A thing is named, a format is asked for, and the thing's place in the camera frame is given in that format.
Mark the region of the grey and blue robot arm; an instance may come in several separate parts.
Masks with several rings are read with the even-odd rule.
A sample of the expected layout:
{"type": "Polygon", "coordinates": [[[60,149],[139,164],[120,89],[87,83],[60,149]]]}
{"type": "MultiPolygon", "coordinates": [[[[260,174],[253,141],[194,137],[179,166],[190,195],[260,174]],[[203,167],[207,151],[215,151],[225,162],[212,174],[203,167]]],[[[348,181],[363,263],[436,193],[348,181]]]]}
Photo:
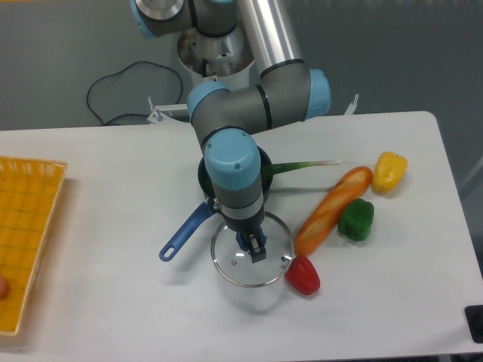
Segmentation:
{"type": "Polygon", "coordinates": [[[238,233],[253,262],[265,259],[260,225],[266,189],[254,134],[324,115],[331,90],[324,73],[304,62],[290,15],[282,1],[133,1],[131,10],[147,37],[192,29],[206,39],[225,41],[245,29],[260,83],[230,90],[205,81],[186,105],[214,188],[162,248],[171,260],[194,231],[219,213],[238,233]]]}

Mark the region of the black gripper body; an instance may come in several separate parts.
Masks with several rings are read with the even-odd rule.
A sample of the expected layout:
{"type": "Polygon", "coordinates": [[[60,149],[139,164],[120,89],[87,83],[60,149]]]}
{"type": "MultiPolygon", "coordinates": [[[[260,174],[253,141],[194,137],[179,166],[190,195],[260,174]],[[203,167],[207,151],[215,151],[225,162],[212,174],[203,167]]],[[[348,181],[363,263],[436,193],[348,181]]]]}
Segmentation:
{"type": "Polygon", "coordinates": [[[233,219],[223,214],[225,223],[231,230],[246,235],[252,235],[255,233],[255,231],[261,226],[264,217],[265,212],[263,210],[259,210],[256,214],[247,219],[233,219]]]}

